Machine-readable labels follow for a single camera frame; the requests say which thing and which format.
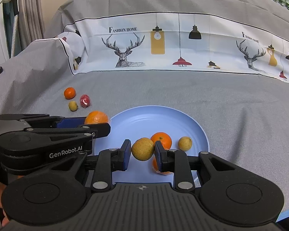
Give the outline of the yellow fruit with stem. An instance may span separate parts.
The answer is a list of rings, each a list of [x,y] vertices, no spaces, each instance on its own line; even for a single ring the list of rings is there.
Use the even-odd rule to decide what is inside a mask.
[[[190,137],[181,137],[178,141],[178,148],[182,151],[188,151],[193,145],[192,139]]]

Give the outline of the orange fruit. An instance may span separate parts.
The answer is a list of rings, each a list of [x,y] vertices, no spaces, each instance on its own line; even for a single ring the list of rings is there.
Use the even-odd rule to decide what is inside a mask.
[[[95,110],[90,112],[86,119],[84,120],[85,124],[99,124],[99,123],[108,123],[108,116],[101,111]]]

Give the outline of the large orange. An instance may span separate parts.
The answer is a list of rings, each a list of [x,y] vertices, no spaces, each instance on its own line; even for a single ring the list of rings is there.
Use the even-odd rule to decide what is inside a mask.
[[[165,132],[157,132],[150,138],[153,143],[160,141],[165,150],[169,150],[172,146],[171,137]]]

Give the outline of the yellow pear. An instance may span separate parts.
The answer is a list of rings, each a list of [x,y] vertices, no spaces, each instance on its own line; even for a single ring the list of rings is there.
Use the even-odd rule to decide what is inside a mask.
[[[140,138],[131,147],[133,156],[139,161],[149,160],[153,156],[154,150],[154,144],[149,138]]]

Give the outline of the small yellow-green fruit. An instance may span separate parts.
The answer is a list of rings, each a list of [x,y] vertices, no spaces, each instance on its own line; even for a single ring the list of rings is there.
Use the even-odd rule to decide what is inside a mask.
[[[76,101],[70,101],[68,104],[69,110],[71,110],[72,112],[75,112],[78,110],[78,105]]]

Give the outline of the small orange mandarin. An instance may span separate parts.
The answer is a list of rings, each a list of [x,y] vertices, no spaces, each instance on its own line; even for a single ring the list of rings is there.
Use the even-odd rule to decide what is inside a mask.
[[[64,97],[67,100],[71,100],[76,96],[76,90],[73,87],[68,87],[64,90]]]

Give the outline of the red wrapped fruit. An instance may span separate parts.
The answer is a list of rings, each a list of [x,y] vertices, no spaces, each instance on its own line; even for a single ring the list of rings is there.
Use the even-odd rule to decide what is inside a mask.
[[[80,105],[83,108],[87,108],[91,105],[90,97],[87,94],[83,94],[82,96],[80,96]]]

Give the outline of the light blue plate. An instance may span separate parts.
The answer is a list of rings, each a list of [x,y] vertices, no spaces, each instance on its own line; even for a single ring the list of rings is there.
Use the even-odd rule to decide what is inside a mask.
[[[151,138],[157,132],[165,132],[172,139],[172,149],[178,149],[177,142],[183,136],[192,139],[192,147],[186,152],[197,156],[201,151],[210,151],[209,141],[203,128],[189,115],[165,106],[140,106],[125,110],[110,120],[111,132],[107,137],[98,138],[94,154],[105,149],[119,149],[124,140],[135,143],[138,139]],[[130,157],[128,169],[112,173],[113,184],[173,182],[173,174],[158,174],[153,170],[152,159],[139,161]]]

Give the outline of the grey curtain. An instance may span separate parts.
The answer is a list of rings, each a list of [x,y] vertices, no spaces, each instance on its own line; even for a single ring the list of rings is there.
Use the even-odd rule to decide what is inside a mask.
[[[18,55],[29,44],[44,37],[44,22],[40,0],[13,0],[18,14],[14,17],[11,56]]]

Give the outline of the grey printed sofa cover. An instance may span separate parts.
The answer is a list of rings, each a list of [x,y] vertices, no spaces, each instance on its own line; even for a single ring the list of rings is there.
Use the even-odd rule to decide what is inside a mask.
[[[71,116],[64,87],[84,89],[113,116],[140,105],[169,106],[196,119],[212,153],[277,184],[289,210],[289,84],[258,74],[200,71],[94,71],[74,76],[54,40],[75,19],[157,10],[206,12],[289,40],[289,10],[271,0],[69,0],[45,35],[3,65],[0,114]]]

